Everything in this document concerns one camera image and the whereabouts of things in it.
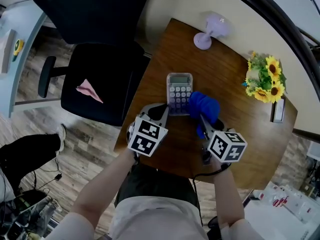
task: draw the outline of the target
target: blue cloth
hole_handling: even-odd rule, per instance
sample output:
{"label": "blue cloth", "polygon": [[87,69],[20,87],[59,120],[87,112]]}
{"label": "blue cloth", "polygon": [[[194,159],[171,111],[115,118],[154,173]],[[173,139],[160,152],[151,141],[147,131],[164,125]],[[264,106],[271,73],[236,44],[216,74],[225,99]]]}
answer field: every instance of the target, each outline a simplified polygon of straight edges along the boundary
{"label": "blue cloth", "polygon": [[[218,101],[199,91],[192,93],[189,106],[190,117],[193,119],[200,120],[201,114],[211,125],[213,125],[218,119],[220,113],[220,105]],[[198,125],[196,132],[201,139],[205,137],[200,125]]]}

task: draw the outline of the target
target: black pants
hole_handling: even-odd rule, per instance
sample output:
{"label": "black pants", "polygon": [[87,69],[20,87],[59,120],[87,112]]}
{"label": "black pants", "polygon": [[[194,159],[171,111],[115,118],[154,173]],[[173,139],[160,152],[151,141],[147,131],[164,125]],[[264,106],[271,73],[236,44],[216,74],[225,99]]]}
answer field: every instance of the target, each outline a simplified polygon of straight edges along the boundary
{"label": "black pants", "polygon": [[187,201],[199,209],[196,193],[188,178],[180,177],[139,163],[127,175],[114,206],[124,199],[139,196],[166,197]]}
{"label": "black pants", "polygon": [[0,166],[17,191],[21,179],[56,157],[60,148],[58,134],[30,135],[0,148]]}

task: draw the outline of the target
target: yellow flower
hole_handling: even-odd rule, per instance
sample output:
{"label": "yellow flower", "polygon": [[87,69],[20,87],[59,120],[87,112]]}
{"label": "yellow flower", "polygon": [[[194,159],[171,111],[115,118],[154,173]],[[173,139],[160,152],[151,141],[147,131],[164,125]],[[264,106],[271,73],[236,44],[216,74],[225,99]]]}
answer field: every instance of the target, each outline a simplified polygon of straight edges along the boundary
{"label": "yellow flower", "polygon": [[248,70],[251,70],[252,69],[252,64],[251,64],[251,60],[249,59],[248,60]]}
{"label": "yellow flower", "polygon": [[254,97],[264,103],[270,102],[270,92],[262,89],[261,87],[255,88]]}
{"label": "yellow flower", "polygon": [[285,92],[284,85],[278,81],[275,84],[272,85],[270,90],[270,101],[272,103],[278,102],[281,99],[281,96]]}
{"label": "yellow flower", "polygon": [[253,89],[251,87],[247,87],[247,88],[245,88],[245,92],[249,97],[251,97],[255,93],[255,89]]}
{"label": "yellow flower", "polygon": [[277,82],[281,75],[281,68],[279,67],[279,61],[273,56],[265,58],[268,69],[268,75],[271,77],[272,81]]}

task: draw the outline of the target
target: laminate floor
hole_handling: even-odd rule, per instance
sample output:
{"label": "laminate floor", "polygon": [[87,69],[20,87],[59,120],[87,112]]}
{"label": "laminate floor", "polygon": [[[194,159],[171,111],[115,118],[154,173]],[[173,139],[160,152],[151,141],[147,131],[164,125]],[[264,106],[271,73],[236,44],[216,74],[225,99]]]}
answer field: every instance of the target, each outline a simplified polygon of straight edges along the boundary
{"label": "laminate floor", "polygon": [[[56,56],[56,67],[67,66],[73,49],[74,46],[66,44],[56,29],[42,27],[27,58],[16,101],[40,99],[37,89],[46,57]],[[63,82],[63,76],[52,79],[48,97],[59,97]],[[46,186],[50,190],[49,195],[57,199],[63,208],[63,212],[56,212],[53,216],[58,222],[68,213],[84,185],[118,155],[113,149],[120,132],[119,127],[79,117],[61,107],[48,107],[17,112],[11,119],[0,116],[0,145],[9,144],[27,135],[54,133],[59,124],[64,124],[67,128],[65,150],[58,156],[63,176],[60,181],[53,181]],[[272,178],[275,183],[290,184],[299,189],[307,173],[309,161],[306,159],[306,153],[309,144],[309,141],[292,135],[283,159]],[[52,160],[42,169],[54,171],[57,166]],[[36,170],[38,186],[42,186],[57,175],[57,172],[43,170]],[[24,190],[30,190],[33,184],[32,173],[21,182]],[[216,215],[214,185],[198,182],[196,186],[203,223],[207,224]],[[238,191],[244,199],[251,189]],[[108,232],[114,212],[112,204],[101,217],[96,230],[97,236]]]}

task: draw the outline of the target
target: chair backrest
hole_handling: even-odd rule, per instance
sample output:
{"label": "chair backrest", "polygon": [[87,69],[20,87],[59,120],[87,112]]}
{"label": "chair backrest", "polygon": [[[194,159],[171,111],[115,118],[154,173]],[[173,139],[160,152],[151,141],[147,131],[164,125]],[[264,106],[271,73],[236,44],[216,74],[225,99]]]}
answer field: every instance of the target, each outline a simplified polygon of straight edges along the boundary
{"label": "chair backrest", "polygon": [[146,1],[34,0],[67,43],[99,43],[119,47],[134,40]]}

